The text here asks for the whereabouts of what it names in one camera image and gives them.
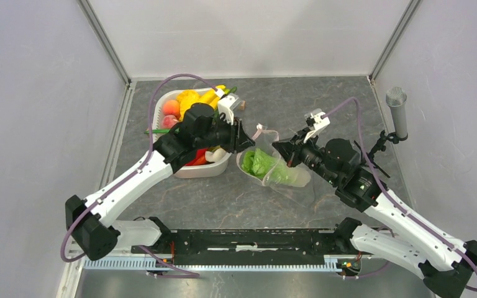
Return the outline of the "white plastic basket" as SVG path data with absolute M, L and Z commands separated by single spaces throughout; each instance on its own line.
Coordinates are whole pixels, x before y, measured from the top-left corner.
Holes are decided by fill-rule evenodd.
M 164 114 L 162 113 L 162 107 L 169 100 L 176 100 L 177 95 L 182 93 L 183 90 L 173 90 L 165 93 L 160 96 L 156 102 L 155 111 L 153 115 L 152 129 L 158 130 L 161 128 L 162 118 Z M 209 163 L 206 165 L 197 165 L 197 166 L 184 166 L 179 169 L 174 176 L 181 179 L 189 178 L 210 178 L 222 174 L 228 167 L 229 159 L 232 156 L 231 153 L 226 153 L 219 161 L 214 163 Z

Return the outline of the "yellow banana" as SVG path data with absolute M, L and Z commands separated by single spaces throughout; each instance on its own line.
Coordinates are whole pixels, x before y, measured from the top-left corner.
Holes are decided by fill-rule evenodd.
M 222 97 L 222 94 L 217 94 L 212 88 L 204 93 L 200 98 L 199 102 L 210 105 L 213 109 L 217 107 L 217 103 Z

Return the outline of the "small wooden cube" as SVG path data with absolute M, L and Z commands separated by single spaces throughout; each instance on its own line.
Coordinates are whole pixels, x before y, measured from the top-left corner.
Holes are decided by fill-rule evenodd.
M 240 111 L 244 111 L 246 106 L 246 101 L 241 101 L 240 104 L 238 105 L 238 108 Z

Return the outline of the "green napa cabbage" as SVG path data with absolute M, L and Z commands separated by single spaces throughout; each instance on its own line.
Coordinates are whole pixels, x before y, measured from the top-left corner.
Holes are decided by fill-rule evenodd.
M 305 187 L 311 181 L 311 175 L 306 169 L 298 166 L 290 168 L 278 155 L 269 155 L 259 148 L 243 155 L 240 168 L 264 186 Z

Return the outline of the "red pepper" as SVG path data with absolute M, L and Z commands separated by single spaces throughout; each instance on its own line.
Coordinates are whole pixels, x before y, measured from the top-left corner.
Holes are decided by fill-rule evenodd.
M 195 158 L 190 161 L 189 163 L 186 163 L 185 166 L 200 166 L 200 165 L 205 165 L 207 163 L 206 160 L 206 152 L 207 148 L 199 149 L 196 152 Z

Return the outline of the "black microphone tripod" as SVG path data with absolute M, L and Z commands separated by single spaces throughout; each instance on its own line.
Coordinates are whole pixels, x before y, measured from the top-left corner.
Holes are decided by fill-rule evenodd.
M 383 173 L 387 178 L 390 178 L 390 175 L 385 172 L 385 170 L 380 167 L 375 161 L 374 161 L 374 158 L 375 158 L 375 155 L 377 152 L 381 151 L 381 152 L 385 152 L 386 151 L 386 143 L 387 142 L 391 142 L 392 144 L 398 144 L 399 142 L 401 141 L 404 141 L 405 139 L 402 139 L 402 138 L 399 138 L 396 134 L 396 132 L 392 132 L 392 133 L 389 133 L 389 134 L 386 134 L 385 130 L 382 130 L 380 135 L 379 135 L 379 139 L 376 141 L 376 143 L 373 145 L 373 147 L 371 148 L 370 152 L 367 153 L 369 159 L 370 159 L 370 162 L 371 162 L 371 165 L 373 166 L 373 168 L 375 169 L 378 169 L 381 173 Z M 366 162 L 366 160 L 364 159 L 363 157 L 363 150 L 362 150 L 362 147 L 361 145 L 356 141 L 354 140 L 353 141 L 355 146 L 359 149 L 360 153 L 361 153 L 361 159 L 360 159 L 360 166 L 363 166 L 363 167 L 367 167 L 367 168 L 370 168 L 370 166 L 368 165 L 368 163 Z

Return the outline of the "upper peach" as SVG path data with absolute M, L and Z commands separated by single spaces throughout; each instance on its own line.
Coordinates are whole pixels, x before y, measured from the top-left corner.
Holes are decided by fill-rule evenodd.
M 165 116 L 175 116 L 177 119 L 180 119 L 181 111 L 180 111 L 180 104 L 177 100 L 168 100 L 166 101 L 161 108 L 163 115 Z

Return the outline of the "long green chili pepper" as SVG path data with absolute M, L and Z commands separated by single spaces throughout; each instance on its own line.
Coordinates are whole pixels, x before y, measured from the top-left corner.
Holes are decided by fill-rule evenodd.
M 163 134 L 169 133 L 170 131 L 171 129 L 153 129 L 153 130 L 146 129 L 146 131 L 144 131 L 144 134 L 150 135 L 152 133 L 154 135 L 155 134 L 163 135 Z

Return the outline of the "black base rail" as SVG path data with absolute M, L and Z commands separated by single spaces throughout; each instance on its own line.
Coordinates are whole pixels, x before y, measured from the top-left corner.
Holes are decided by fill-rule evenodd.
M 356 256 L 358 250 L 331 229 L 171 230 L 148 247 L 171 255 L 175 265 L 319 265 L 324 256 Z

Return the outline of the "yellow crinkled lettuce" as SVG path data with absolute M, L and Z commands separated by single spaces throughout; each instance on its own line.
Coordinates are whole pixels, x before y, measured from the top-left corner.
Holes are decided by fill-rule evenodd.
M 183 121 L 185 112 L 195 103 L 199 102 L 201 96 L 192 89 L 182 91 L 177 95 L 176 100 L 179 104 L 179 120 Z

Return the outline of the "grey microphone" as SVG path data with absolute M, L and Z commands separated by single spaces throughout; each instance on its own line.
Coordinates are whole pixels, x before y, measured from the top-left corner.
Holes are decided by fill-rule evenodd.
M 406 101 L 407 94 L 400 87 L 392 87 L 386 92 L 385 101 L 390 109 L 393 120 L 394 130 L 399 141 L 408 138 L 407 120 L 406 120 Z

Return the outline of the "dark green cucumber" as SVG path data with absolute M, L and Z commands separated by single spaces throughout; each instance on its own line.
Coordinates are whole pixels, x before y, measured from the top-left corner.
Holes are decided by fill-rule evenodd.
M 235 93 L 236 91 L 237 91 L 237 87 L 236 87 L 236 86 L 233 86 L 233 87 L 231 87 L 231 88 L 225 88 L 225 89 L 224 89 L 224 92 L 225 92 L 226 95 Z

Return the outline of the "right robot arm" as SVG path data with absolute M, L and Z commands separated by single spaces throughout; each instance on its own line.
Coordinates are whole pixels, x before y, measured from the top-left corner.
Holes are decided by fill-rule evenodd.
M 354 249 L 371 253 L 409 270 L 439 297 L 460 297 L 477 269 L 477 241 L 464 242 L 420 216 L 362 167 L 350 141 L 333 138 L 318 147 L 316 137 L 305 140 L 305 136 L 302 130 L 272 146 L 289 167 L 307 166 L 335 188 L 345 205 L 399 234 L 398 238 L 380 235 L 346 218 L 335 231 L 335 248 L 341 253 Z

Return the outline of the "lower reddish peach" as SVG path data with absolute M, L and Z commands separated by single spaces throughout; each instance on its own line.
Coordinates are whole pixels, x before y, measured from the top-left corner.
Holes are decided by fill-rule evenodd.
M 165 115 L 161 120 L 161 129 L 170 129 L 179 122 L 175 115 Z

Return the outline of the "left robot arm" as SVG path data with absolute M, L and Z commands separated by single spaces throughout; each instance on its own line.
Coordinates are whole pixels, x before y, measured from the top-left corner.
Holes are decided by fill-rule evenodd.
M 62 260 L 72 261 L 65 255 L 69 238 L 90 260 L 107 256 L 128 232 L 115 227 L 118 216 L 151 187 L 193 161 L 199 150 L 221 147 L 227 153 L 240 153 L 254 145 L 238 117 L 230 118 L 225 113 L 215 117 L 209 105 L 193 104 L 184 120 L 152 142 L 133 167 L 84 199 L 73 195 L 66 200 Z

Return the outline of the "clear zip top bag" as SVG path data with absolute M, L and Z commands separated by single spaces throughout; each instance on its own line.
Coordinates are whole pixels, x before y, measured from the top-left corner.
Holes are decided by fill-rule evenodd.
M 236 164 L 249 181 L 270 188 L 303 207 L 314 201 L 312 173 L 303 165 L 290 168 L 272 146 L 279 133 L 257 124 L 252 136 L 255 146 L 239 153 Z

